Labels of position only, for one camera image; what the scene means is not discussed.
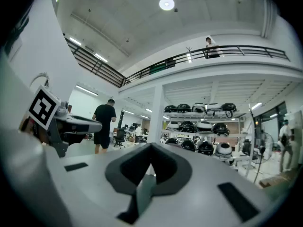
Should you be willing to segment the white metal shelf rack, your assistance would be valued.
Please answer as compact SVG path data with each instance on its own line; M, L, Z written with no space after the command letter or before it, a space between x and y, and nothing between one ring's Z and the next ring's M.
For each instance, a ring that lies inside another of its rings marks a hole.
M228 118L224 112L214 112L212 114L204 114L204 113L198 113L198 112L186 112L186 113L164 113L163 116L164 119L169 119L170 122L185 122L190 121L193 123L205 123L208 122L211 125L215 123L224 123L226 125L230 124L238 124L238 133L233 133L232 131L229 133L229 135L225 134L215 134L211 131L203 131L199 132L196 130L194 133L192 132L182 132L177 131L174 128L166 127L164 130L162 130L163 133L167 133L169 135L175 134L178 138L192 138L195 139L196 137L200 137L202 139L206 140L224 140L224 139L237 139L237 144L235 147L235 153L232 155L232 159L235 162L240 161L241 163L238 164L238 166L242 166L246 169L245 177L248 177L249 170L252 169L252 156L246 156L244 153L242 153L241 145L243 145L244 140L247 138L254 139L254 136L251 133L248 133L247 130L241 129L241 115L236 112L236 118Z

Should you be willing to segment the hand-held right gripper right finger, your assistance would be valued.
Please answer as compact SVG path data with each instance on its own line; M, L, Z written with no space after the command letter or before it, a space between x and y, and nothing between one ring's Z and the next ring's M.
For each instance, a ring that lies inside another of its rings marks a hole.
M156 174L153 196L178 193L192 176L192 166L185 158L155 143L151 144L151 165Z

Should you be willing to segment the black railing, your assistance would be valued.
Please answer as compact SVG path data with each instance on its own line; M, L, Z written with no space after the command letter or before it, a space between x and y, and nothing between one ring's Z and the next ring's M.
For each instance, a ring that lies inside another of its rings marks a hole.
M86 69L95 76L100 77L106 82L121 88L122 86L128 85L134 81L149 76L149 70L151 66L158 64L166 64L166 69L175 67L180 63L191 63L206 58L206 48L201 48L188 53L181 53L175 56L161 60L155 64L145 67L130 76L124 76L117 70L110 67L107 63L95 57L91 52L78 46L77 44L70 41L68 38L65 39L71 53L75 57L77 63L83 69ZM256 45L222 45L216 47L219 50L220 56L265 56L269 58L282 59L290 61L286 52L279 49L274 49L264 46Z

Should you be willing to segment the black office chair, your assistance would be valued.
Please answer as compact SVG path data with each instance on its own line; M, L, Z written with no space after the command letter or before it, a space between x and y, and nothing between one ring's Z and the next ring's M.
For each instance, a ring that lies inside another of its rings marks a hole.
M117 130L114 147L125 147L123 146L123 142L125 142L125 130L123 128L119 128Z

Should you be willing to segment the green banner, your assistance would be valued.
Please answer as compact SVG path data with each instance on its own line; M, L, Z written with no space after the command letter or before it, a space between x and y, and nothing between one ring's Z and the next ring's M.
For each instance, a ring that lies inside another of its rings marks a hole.
M149 75L152 75L154 73L157 73L157 72L165 70L165 69L166 69L165 63L151 66L150 70L149 70Z

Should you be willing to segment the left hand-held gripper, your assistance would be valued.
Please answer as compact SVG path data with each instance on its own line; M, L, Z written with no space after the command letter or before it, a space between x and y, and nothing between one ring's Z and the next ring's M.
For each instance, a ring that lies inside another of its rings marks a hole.
M40 85L27 111L27 115L47 131L49 146L60 158L65 157L70 145L88 140L90 135L102 129L98 121L70 114L68 106L67 101Z

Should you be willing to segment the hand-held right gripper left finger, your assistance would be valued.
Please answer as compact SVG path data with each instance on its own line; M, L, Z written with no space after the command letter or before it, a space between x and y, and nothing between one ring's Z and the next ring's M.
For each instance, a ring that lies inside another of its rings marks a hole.
M118 193L134 195L151 164L152 145L147 143L111 161L105 177Z

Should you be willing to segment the round ceiling light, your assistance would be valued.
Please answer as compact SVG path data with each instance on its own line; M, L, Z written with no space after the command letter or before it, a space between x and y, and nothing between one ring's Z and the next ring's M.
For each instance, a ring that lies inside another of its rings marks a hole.
M159 7L164 11L169 11L169 10L174 9L175 2L174 2L174 0L160 0Z

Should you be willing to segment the black standing fan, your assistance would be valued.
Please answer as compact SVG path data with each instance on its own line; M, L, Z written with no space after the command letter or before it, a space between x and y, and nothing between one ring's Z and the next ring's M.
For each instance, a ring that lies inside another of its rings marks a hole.
M253 183L256 183L261 165L271 159L274 146L275 143L272 136L264 130L261 130L260 134L255 138L255 146L252 157L252 163L254 163L257 167Z

